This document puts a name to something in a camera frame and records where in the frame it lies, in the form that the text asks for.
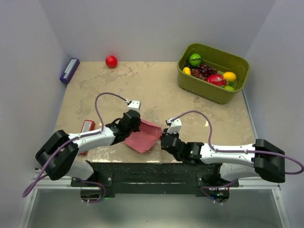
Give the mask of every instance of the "marble countertop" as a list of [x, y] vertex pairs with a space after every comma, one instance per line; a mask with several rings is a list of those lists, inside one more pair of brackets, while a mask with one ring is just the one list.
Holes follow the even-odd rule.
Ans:
[[[254, 142], [242, 93], [230, 103], [217, 104], [206, 98], [180, 89], [177, 84], [176, 62], [120, 62], [108, 69], [104, 62], [81, 62], [68, 84], [56, 130], [66, 133], [81, 131], [85, 119], [93, 120], [95, 129], [101, 127], [94, 101], [101, 92], [117, 93], [130, 100], [140, 100], [141, 117], [166, 127], [165, 120], [188, 110], [206, 114], [213, 126], [215, 145], [241, 145]], [[105, 123], [121, 117], [126, 103], [111, 95], [99, 98], [99, 111]], [[199, 114], [181, 118], [180, 138], [185, 142], [207, 142], [209, 125]], [[176, 162], [162, 151], [158, 141], [146, 153], [138, 153], [124, 143], [92, 149], [80, 159], [92, 162]]]

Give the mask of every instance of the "purple box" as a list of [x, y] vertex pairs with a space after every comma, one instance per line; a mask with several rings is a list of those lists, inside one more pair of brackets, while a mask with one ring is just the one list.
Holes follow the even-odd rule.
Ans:
[[64, 70], [64, 72], [60, 76], [60, 81], [62, 81], [65, 84], [68, 84], [71, 81], [75, 71], [77, 70], [77, 67], [79, 66], [79, 63], [80, 63], [79, 59], [72, 58], [70, 60], [70, 62], [68, 63], [66, 69]]

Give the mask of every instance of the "red fruit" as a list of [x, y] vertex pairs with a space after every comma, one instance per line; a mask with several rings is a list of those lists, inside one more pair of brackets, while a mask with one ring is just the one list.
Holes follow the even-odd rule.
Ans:
[[225, 81], [222, 75], [211, 75], [207, 78], [207, 82], [212, 83], [216, 86], [226, 86], [227, 82]]
[[105, 63], [108, 68], [115, 68], [117, 66], [117, 58], [115, 56], [108, 56], [105, 58]]

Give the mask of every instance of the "fruit basket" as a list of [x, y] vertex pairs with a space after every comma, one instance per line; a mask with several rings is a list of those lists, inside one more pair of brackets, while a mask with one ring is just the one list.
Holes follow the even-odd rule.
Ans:
[[[235, 90], [227, 90], [195, 76], [183, 73], [182, 69], [189, 63], [189, 56], [195, 53], [201, 56], [203, 64], [211, 66], [218, 71], [218, 74], [222, 75], [225, 72], [233, 72], [237, 76]], [[180, 88], [219, 104], [226, 104], [244, 88], [250, 65], [245, 59], [230, 53], [203, 44], [191, 44], [177, 63], [177, 69], [178, 85]]]

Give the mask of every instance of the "red box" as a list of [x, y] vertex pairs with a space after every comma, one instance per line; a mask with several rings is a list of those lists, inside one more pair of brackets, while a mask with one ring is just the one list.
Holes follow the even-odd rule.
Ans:
[[[94, 130], [94, 128], [95, 128], [95, 123], [93, 120], [85, 120], [84, 124], [82, 125], [81, 133], [92, 131]], [[84, 151], [81, 154], [87, 155], [87, 152], [88, 151]]]

